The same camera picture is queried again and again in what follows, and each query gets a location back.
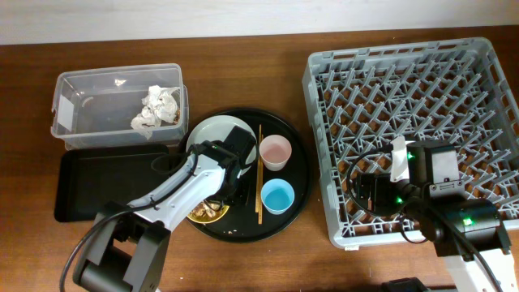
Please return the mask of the pale grey plate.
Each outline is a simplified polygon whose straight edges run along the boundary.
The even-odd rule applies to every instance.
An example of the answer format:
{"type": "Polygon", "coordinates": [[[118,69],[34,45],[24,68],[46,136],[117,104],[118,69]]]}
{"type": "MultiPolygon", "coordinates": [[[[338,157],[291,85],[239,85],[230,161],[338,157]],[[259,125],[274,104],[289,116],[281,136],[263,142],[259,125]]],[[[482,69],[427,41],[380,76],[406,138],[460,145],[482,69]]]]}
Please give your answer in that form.
{"type": "Polygon", "coordinates": [[[223,142],[234,126],[246,129],[256,138],[252,128],[243,120],[230,115],[217,115],[203,120],[194,128],[187,138],[186,149],[192,144],[202,144],[204,141],[223,142]]]}

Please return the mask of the wooden chopstick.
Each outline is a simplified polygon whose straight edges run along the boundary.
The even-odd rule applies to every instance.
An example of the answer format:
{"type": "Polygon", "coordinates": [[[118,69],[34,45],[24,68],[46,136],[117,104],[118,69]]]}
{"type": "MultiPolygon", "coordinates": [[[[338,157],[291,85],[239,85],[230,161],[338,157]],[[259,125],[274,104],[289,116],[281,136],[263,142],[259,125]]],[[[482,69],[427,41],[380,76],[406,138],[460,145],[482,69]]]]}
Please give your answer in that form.
{"type": "Polygon", "coordinates": [[[256,172],[256,190],[255,190],[255,212],[260,212],[260,177],[261,177],[261,158],[260,158],[260,143],[261,143],[261,136],[262,136],[262,125],[259,125],[259,133],[258,133],[258,158],[257,158],[257,172],[256,172]]]}
{"type": "Polygon", "coordinates": [[[258,224],[259,225],[262,225],[263,224],[263,206],[262,206],[262,200],[261,200],[261,190],[262,190],[262,186],[263,186],[263,172],[264,172],[264,165],[263,165],[263,161],[262,161],[262,158],[259,157],[258,159],[258,179],[257,179],[257,183],[258,183],[258,224]]]}

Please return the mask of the pink cup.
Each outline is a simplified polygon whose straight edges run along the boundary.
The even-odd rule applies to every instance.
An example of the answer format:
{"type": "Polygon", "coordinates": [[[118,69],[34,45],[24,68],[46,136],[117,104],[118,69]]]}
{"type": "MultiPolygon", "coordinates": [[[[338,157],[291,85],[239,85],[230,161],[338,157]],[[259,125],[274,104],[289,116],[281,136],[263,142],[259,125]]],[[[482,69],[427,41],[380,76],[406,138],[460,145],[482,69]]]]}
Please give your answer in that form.
{"type": "Polygon", "coordinates": [[[259,154],[268,170],[279,171],[287,164],[292,154],[292,146],[282,135],[269,135],[260,143],[259,154]]]}

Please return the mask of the yellow bowl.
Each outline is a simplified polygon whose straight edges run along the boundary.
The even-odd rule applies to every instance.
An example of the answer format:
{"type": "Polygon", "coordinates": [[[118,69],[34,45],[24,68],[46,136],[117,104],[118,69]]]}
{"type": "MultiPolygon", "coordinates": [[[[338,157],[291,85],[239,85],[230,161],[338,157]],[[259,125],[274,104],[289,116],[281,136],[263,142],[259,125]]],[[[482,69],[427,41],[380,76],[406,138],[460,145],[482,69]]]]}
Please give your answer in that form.
{"type": "Polygon", "coordinates": [[[228,211],[229,206],[222,201],[204,200],[187,215],[187,218],[195,223],[210,224],[222,219],[228,211]]]}

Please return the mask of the blue cup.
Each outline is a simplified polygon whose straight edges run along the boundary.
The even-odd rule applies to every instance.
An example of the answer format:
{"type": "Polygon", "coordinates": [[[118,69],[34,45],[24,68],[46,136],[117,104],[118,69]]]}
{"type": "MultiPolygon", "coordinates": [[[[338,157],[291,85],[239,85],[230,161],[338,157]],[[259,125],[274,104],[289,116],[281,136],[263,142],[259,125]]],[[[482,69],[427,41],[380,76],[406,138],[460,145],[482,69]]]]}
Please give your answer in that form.
{"type": "Polygon", "coordinates": [[[283,179],[275,178],[267,181],[261,190],[261,200],[267,211],[273,215],[286,212],[295,201],[292,186],[283,179]]]}

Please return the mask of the food scraps pile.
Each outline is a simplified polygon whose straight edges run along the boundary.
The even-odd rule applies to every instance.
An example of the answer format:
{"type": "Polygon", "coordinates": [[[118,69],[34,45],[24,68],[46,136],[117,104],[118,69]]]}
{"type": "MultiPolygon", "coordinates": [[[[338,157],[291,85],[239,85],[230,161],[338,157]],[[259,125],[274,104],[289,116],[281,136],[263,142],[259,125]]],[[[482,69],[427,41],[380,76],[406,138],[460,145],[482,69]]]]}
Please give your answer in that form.
{"type": "Polygon", "coordinates": [[[216,217],[222,209],[223,203],[204,200],[190,212],[190,215],[194,218],[212,219],[216,217]]]}

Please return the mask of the white napkin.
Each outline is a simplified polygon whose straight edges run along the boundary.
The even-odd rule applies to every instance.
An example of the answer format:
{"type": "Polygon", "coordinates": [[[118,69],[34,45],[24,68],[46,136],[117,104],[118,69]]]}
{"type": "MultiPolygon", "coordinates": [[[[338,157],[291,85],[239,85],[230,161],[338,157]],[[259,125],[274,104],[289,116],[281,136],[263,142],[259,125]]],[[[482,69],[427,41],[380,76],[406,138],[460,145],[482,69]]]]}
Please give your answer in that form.
{"type": "Polygon", "coordinates": [[[143,108],[131,120],[131,128],[138,130],[147,140],[152,137],[152,130],[163,122],[173,124],[175,112],[180,109],[175,97],[180,97],[180,87],[162,88],[153,85],[148,88],[148,95],[143,98],[143,108]]]}

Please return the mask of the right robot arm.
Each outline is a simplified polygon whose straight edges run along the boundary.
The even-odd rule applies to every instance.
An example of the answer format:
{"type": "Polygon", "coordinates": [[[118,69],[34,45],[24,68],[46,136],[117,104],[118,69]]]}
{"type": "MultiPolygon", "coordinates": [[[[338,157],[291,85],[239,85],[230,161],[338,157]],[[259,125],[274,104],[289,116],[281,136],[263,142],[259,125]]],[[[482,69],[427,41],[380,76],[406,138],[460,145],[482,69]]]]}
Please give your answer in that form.
{"type": "Polygon", "coordinates": [[[406,141],[369,151],[390,154],[389,174],[346,172],[347,193],[373,217],[416,221],[433,243],[459,291],[516,291],[511,240],[498,208],[487,199],[468,200],[457,152],[445,140],[406,141]]]}

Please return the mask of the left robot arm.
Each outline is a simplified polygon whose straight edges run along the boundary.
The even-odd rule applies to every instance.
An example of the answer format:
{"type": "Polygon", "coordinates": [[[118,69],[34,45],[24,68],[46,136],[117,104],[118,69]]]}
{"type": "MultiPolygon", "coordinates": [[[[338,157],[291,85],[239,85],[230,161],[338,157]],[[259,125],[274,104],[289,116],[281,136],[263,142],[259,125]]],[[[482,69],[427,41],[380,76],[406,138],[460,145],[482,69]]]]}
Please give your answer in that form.
{"type": "Polygon", "coordinates": [[[157,291],[172,232],[198,204],[236,187],[256,151],[253,137],[193,144],[159,187],[127,205],[108,203],[66,262],[73,282],[87,291],[157,291]]]}

